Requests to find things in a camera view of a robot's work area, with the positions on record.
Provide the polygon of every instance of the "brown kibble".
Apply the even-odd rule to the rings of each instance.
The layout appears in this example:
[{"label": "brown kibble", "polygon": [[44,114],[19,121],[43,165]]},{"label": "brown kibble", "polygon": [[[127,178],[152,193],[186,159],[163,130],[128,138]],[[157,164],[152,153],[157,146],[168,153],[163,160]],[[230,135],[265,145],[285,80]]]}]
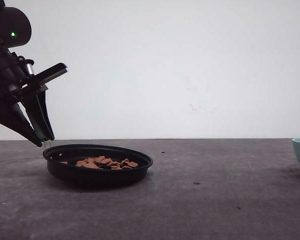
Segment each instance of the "brown kibble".
[{"label": "brown kibble", "polygon": [[124,163],[129,163],[130,161],[129,161],[129,159],[128,158],[126,158],[126,159],[124,159],[122,162],[121,162],[121,164],[124,164]]},{"label": "brown kibble", "polygon": [[83,167],[86,163],[87,163],[87,161],[84,159],[84,160],[81,160],[81,161],[77,161],[75,165],[77,167]]},{"label": "brown kibble", "polygon": [[121,167],[117,166],[117,165],[113,165],[113,166],[110,166],[111,169],[122,169]]},{"label": "brown kibble", "polygon": [[105,159],[105,156],[98,156],[94,158],[94,163],[99,164],[103,159]]},{"label": "brown kibble", "polygon": [[84,165],[85,168],[91,168],[91,169],[99,169],[100,167],[95,165],[93,162],[88,162]]},{"label": "brown kibble", "polygon": [[111,158],[105,158],[105,159],[103,159],[102,161],[100,161],[100,164],[108,164],[108,163],[110,163],[110,162],[112,162],[112,159],[111,159]]},{"label": "brown kibble", "polygon": [[122,162],[118,162],[112,161],[110,157],[106,158],[105,156],[88,157],[77,161],[75,165],[77,167],[92,169],[131,169],[138,166],[136,162],[130,162],[128,158],[125,158]]},{"label": "brown kibble", "polygon": [[136,163],[136,162],[134,162],[134,161],[127,162],[127,164],[128,164],[129,167],[132,167],[132,168],[138,167],[138,163]]}]

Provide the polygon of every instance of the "concrete floor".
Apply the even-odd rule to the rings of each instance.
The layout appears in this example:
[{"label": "concrete floor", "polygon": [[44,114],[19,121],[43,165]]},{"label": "concrete floor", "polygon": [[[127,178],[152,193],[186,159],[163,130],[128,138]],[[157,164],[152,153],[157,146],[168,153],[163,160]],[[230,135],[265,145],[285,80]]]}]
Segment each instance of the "concrete floor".
[{"label": "concrete floor", "polygon": [[290,139],[73,140],[144,152],[123,188],[52,177],[43,148],[0,141],[0,240],[300,239],[300,166]]}]

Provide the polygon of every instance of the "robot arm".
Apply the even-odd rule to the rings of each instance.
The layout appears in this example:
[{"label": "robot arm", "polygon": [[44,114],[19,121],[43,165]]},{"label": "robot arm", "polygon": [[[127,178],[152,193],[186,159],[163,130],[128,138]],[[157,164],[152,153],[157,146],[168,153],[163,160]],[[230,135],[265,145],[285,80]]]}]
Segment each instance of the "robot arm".
[{"label": "robot arm", "polygon": [[[0,124],[41,147],[42,142],[55,139],[46,107],[46,83],[66,73],[67,66],[58,63],[34,75],[34,61],[8,49],[25,45],[31,33],[27,16],[0,0]],[[24,106],[32,127],[18,103]]]}]

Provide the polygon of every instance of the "black plastic bowl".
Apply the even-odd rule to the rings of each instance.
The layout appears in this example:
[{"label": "black plastic bowl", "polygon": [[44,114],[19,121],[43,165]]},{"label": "black plastic bowl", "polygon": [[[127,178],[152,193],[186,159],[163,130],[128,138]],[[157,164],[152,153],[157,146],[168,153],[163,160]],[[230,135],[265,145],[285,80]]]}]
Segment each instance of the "black plastic bowl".
[{"label": "black plastic bowl", "polygon": [[[125,158],[138,163],[128,169],[96,169],[78,167],[76,162],[88,157],[105,156],[121,162]],[[148,155],[127,148],[94,144],[60,145],[46,149],[43,157],[47,160],[48,171],[58,179],[79,186],[108,188],[121,187],[142,180],[153,160]]]}]

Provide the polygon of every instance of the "white backdrop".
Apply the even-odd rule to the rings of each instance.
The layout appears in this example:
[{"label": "white backdrop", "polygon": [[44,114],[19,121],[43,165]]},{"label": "white backdrop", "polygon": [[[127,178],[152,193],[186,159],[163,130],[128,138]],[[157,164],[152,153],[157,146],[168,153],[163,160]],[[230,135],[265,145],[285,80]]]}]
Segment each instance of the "white backdrop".
[{"label": "white backdrop", "polygon": [[[57,139],[300,137],[300,0],[5,0]],[[23,139],[0,126],[0,140]]]}]

